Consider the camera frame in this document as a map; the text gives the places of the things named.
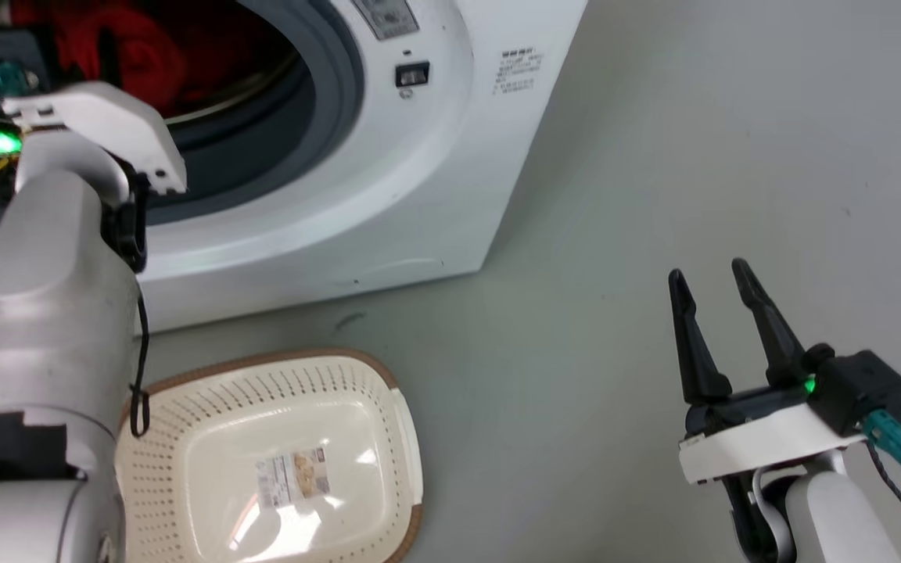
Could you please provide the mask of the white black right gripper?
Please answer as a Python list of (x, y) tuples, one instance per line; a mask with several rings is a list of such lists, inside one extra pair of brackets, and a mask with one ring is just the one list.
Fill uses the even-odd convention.
[(802, 367), (804, 346), (748, 261), (733, 259), (730, 267), (741, 302), (753, 314), (766, 356), (766, 381), (773, 388), (733, 393), (729, 378), (716, 368), (698, 326), (696, 300), (683, 271), (670, 271), (669, 299), (680, 387), (689, 406), (687, 435), (680, 442), (678, 459), (690, 484), (784, 467), (865, 441), (861, 434), (838, 435), (809, 406), (815, 384), (806, 382), (809, 375)]

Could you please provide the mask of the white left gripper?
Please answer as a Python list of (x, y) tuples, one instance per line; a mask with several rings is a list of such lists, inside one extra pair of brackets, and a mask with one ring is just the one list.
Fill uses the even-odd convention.
[(144, 174), (157, 195), (187, 192), (187, 170), (164, 118), (152, 106), (104, 82), (5, 99), (24, 133), (16, 170), (20, 192), (40, 176), (65, 171), (100, 196), (131, 195)]

